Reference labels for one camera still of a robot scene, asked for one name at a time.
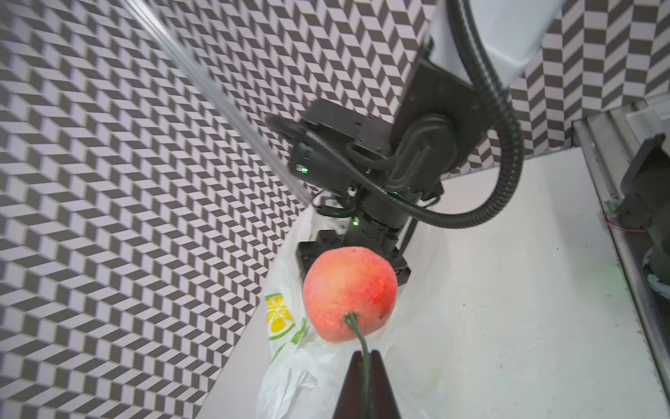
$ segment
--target robotic arm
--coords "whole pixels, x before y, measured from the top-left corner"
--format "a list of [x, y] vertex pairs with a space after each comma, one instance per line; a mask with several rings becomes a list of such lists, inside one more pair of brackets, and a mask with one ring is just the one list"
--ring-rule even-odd
[[[396, 244], [409, 218], [460, 229], [486, 222], [505, 207], [517, 187], [524, 154], [507, 86], [534, 57], [561, 4], [440, 2], [393, 124], [324, 99], [313, 102], [300, 122], [266, 118], [293, 145], [289, 169], [337, 196], [341, 208], [321, 206], [318, 212], [352, 217], [343, 237], [320, 231], [316, 241], [300, 243], [303, 274], [326, 250], [363, 246], [387, 259], [404, 284], [410, 271]], [[484, 28], [482, 35], [476, 22]], [[486, 202], [462, 214], [417, 205], [439, 199], [440, 176], [462, 164], [492, 126], [502, 155], [498, 182]]]

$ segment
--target metal pole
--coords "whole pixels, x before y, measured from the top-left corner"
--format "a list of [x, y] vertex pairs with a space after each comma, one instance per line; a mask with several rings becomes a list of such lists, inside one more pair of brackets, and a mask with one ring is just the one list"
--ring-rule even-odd
[[286, 168], [281, 158], [270, 148], [258, 131], [244, 118], [242, 113], [232, 104], [216, 82], [197, 63], [186, 48], [173, 37], [170, 31], [156, 17], [153, 10], [144, 0], [121, 0], [135, 20], [153, 37], [161, 49], [170, 57], [175, 65], [200, 89], [203, 96], [214, 105], [217, 111], [235, 128], [240, 136], [249, 143], [251, 148], [272, 169], [291, 193], [307, 208], [312, 197]]

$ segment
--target plastic bag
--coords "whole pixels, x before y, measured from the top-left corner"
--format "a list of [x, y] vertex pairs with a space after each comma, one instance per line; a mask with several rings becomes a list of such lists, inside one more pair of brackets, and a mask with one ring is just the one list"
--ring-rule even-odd
[[[304, 211], [268, 275], [263, 292], [274, 358], [261, 383], [257, 419], [330, 419], [351, 355], [360, 350], [358, 340], [329, 343], [321, 339], [306, 316], [302, 300], [302, 280], [295, 260], [297, 244], [314, 240], [321, 229], [333, 229], [332, 223], [312, 208]], [[421, 258], [436, 256], [430, 252]], [[443, 418], [447, 410], [447, 371], [442, 360], [449, 350], [445, 330], [448, 322], [442, 318], [445, 310], [439, 310], [442, 302], [436, 297], [440, 295], [441, 278], [434, 273], [427, 275], [426, 265], [411, 265], [413, 272], [409, 282], [399, 288], [389, 321], [366, 337], [370, 350], [379, 350], [384, 359], [403, 419]]]

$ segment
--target geometric patterned wallpaper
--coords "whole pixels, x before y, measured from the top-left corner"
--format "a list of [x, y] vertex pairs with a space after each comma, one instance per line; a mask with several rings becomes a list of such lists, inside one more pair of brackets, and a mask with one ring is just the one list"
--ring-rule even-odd
[[[435, 7], [148, 3], [284, 158], [266, 113], [391, 121]], [[568, 1], [542, 45], [511, 87], [529, 155], [669, 90], [670, 0]], [[0, 1], [0, 418], [195, 417], [300, 209], [118, 0]]]
[[[148, 0], [271, 143], [266, 113], [297, 119], [324, 97], [392, 121], [435, 0]], [[570, 126], [667, 92], [670, 1], [570, 0], [511, 86], [527, 154], [570, 143]], [[460, 168], [498, 161], [491, 131]], [[286, 145], [279, 145], [283, 154]]]
[[120, 4], [0, 40], [0, 418], [193, 418], [297, 200]]

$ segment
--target peach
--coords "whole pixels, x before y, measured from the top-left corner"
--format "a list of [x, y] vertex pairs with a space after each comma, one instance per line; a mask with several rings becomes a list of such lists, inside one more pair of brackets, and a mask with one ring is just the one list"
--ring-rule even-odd
[[315, 260], [303, 297], [319, 336], [344, 342], [356, 338], [344, 316], [355, 313], [361, 333], [372, 333], [391, 315], [397, 291], [395, 272], [386, 259], [365, 247], [341, 247]]

